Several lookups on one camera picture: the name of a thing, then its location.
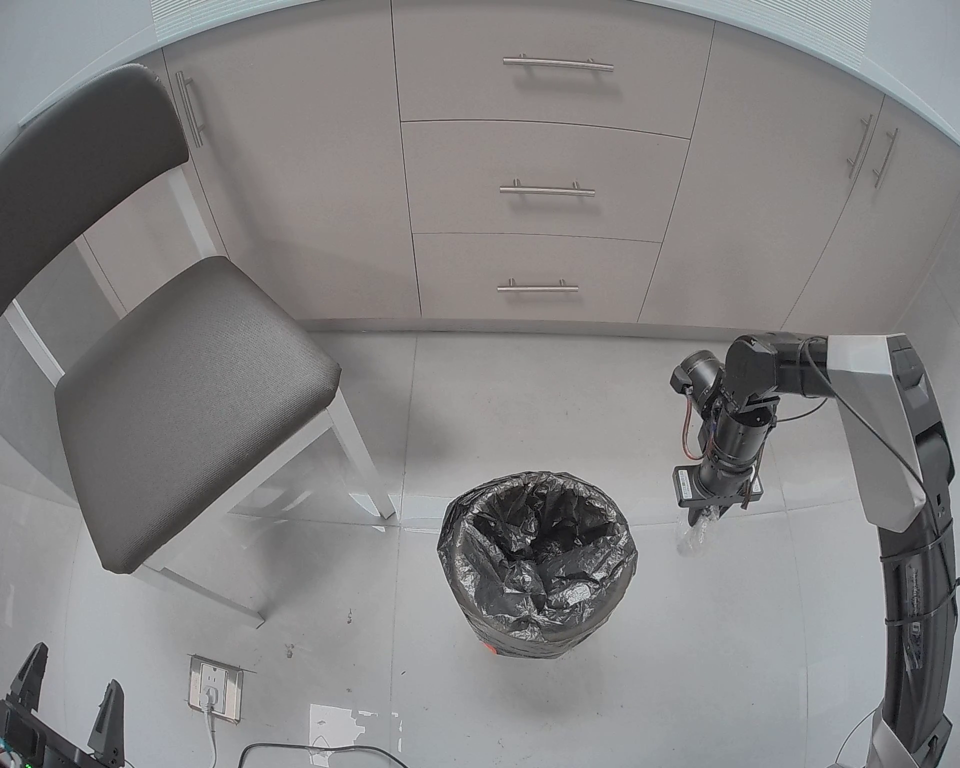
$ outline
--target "white chair frame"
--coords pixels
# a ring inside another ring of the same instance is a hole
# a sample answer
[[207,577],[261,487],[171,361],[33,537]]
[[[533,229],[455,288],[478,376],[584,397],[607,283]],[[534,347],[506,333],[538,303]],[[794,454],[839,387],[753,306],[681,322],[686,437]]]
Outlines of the white chair frame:
[[[186,176],[183,174],[182,166],[178,166],[165,174],[170,189],[174,194],[183,219],[190,230],[190,235],[197,246],[197,252],[200,258],[216,255],[217,249],[213,244],[210,233],[204,224],[197,202],[190,192]],[[50,349],[43,343],[43,340],[36,333],[23,309],[15,300],[4,313],[4,317],[13,328],[21,344],[34,358],[36,364],[56,386],[63,376],[63,368],[57,362],[57,358],[51,353]],[[387,518],[395,513],[393,501],[387,494],[386,487],[380,479],[379,472],[373,465],[373,460],[367,447],[364,445],[363,438],[357,430],[353,415],[347,408],[347,402],[344,400],[343,393],[338,388],[336,397],[320,414],[307,422],[285,443],[274,450],[269,456],[261,461],[256,467],[240,478],[229,490],[223,493],[216,501],[210,504],[193,522],[190,523],[179,534],[173,537],[166,544],[161,546],[157,552],[147,558],[146,563],[140,566],[133,575],[138,579],[151,584],[155,587],[164,589],[173,594],[192,595],[202,597],[208,603],[216,605],[218,608],[229,612],[235,619],[251,627],[259,627],[264,619],[252,608],[242,606],[228,600],[222,595],[216,594],[199,584],[180,576],[178,573],[170,570],[167,565],[187,545],[196,538],[202,538],[206,535],[213,536],[217,526],[220,525],[222,515],[232,510],[238,503],[255,491],[278,469],[293,459],[298,453],[304,450],[308,445],[317,440],[327,429],[333,429],[337,440],[343,447],[347,457],[352,461],[356,468],[367,493],[370,495],[374,508],[380,513],[381,517]]]

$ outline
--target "chair leg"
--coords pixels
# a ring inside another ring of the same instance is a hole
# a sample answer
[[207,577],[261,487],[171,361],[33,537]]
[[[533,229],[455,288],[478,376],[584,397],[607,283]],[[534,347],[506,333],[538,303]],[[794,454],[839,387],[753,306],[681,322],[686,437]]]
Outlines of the chair leg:
[[330,420],[333,421],[333,432],[336,434],[337,440],[340,441],[347,457],[360,473],[360,478],[363,480],[367,493],[370,494],[373,506],[381,517],[392,517],[396,513],[394,502],[390,500],[387,489],[380,479],[380,473],[373,465],[370,452],[364,445],[363,438],[360,437],[356,422],[353,420],[353,415],[347,408],[347,401],[344,400],[343,393],[340,390],[337,390],[333,402],[326,407],[326,412],[330,415]]
[[256,629],[263,624],[263,616],[253,609],[246,608],[232,600],[227,600],[223,595],[211,592],[199,584],[185,579],[178,573],[174,573],[170,568],[151,568],[148,565],[140,566],[133,572],[136,578],[140,579],[152,587],[163,589],[165,592],[175,595],[192,595],[193,597],[202,597],[210,603],[216,604],[220,609],[229,611],[233,618]]

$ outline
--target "outlet cover plate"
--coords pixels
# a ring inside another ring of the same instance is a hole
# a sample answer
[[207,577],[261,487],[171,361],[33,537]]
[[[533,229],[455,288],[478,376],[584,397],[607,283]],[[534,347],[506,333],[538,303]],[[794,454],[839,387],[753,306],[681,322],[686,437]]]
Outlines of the outlet cover plate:
[[221,661],[205,659],[202,656],[190,657],[190,693],[187,697],[187,704],[191,709],[202,712],[200,708],[200,672],[203,664],[212,664],[215,667],[227,672],[227,697],[224,701],[224,712],[220,713],[216,709],[213,711],[214,717],[221,720],[227,720],[230,723],[240,722],[240,694],[243,691],[243,670],[236,666],[224,664]]

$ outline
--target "electrical outlet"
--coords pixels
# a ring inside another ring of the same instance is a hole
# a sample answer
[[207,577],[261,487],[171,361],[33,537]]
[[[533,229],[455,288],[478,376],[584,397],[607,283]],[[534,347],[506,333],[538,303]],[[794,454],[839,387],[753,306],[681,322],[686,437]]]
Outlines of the electrical outlet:
[[227,706],[227,670],[202,661],[200,664],[200,700],[208,694],[213,703],[213,711],[224,714]]
[[203,711],[202,696],[209,688],[215,691],[211,696],[213,714],[231,723],[239,723],[243,670],[200,656],[190,657],[190,694],[187,703],[191,709]]

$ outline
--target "trash can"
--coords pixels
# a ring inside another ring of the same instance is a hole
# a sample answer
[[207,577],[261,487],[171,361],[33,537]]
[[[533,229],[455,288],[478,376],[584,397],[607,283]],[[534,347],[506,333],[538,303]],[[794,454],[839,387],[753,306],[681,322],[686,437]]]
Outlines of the trash can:
[[636,572],[616,504],[564,473],[522,472],[454,499],[437,552],[477,636],[527,659],[555,659],[596,632]]

